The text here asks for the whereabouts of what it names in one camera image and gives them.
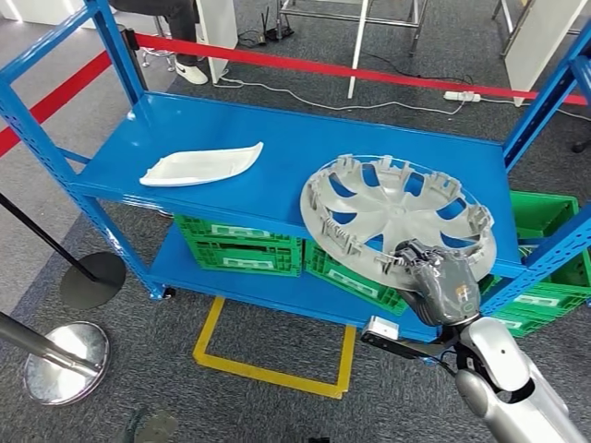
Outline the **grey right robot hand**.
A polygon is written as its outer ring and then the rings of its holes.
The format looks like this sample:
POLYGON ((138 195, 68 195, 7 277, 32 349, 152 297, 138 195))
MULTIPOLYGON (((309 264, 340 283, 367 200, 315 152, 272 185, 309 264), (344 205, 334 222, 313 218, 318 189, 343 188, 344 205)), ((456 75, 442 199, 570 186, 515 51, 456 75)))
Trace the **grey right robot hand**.
POLYGON ((451 327, 480 316, 479 285, 463 255, 412 239, 399 245, 396 256, 414 281, 412 290, 398 293, 423 323, 451 327))

